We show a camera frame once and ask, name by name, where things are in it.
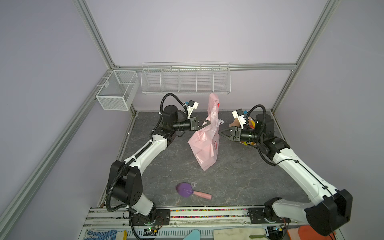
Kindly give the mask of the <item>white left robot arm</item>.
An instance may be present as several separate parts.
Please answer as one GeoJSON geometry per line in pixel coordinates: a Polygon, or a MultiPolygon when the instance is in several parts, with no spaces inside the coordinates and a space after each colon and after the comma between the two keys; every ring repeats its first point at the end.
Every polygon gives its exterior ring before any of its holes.
{"type": "Polygon", "coordinates": [[[129,158],[111,165],[105,201],[108,212],[124,208],[145,224],[156,221],[157,208],[143,193],[142,175],[150,163],[174,141],[178,132],[196,132],[210,125],[210,121],[192,116],[198,105],[193,100],[182,102],[172,93],[162,98],[160,117],[147,143],[129,158]]]}

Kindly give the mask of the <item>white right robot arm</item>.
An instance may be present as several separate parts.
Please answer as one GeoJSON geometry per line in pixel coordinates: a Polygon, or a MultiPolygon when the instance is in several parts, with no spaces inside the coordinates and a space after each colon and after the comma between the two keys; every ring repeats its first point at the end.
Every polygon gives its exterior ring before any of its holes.
{"type": "Polygon", "coordinates": [[[275,122],[263,105],[256,105],[248,112],[238,109],[233,111],[233,117],[240,125],[220,130],[219,135],[255,148],[265,163],[286,171],[310,200],[300,203],[275,197],[265,202],[260,217],[269,223],[278,220],[303,222],[322,236],[332,234],[350,221],[353,196],[321,178],[286,141],[275,135],[275,122]]]}

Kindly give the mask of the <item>pink plastic bag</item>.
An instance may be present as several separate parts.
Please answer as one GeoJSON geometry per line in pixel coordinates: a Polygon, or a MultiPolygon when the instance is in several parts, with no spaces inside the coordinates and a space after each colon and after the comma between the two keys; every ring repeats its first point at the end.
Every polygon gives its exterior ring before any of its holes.
{"type": "Polygon", "coordinates": [[[188,144],[203,171],[206,171],[216,163],[219,150],[219,127],[224,123],[219,119],[220,100],[217,94],[209,95],[208,117],[211,123],[195,132],[189,139],[188,144]]]}

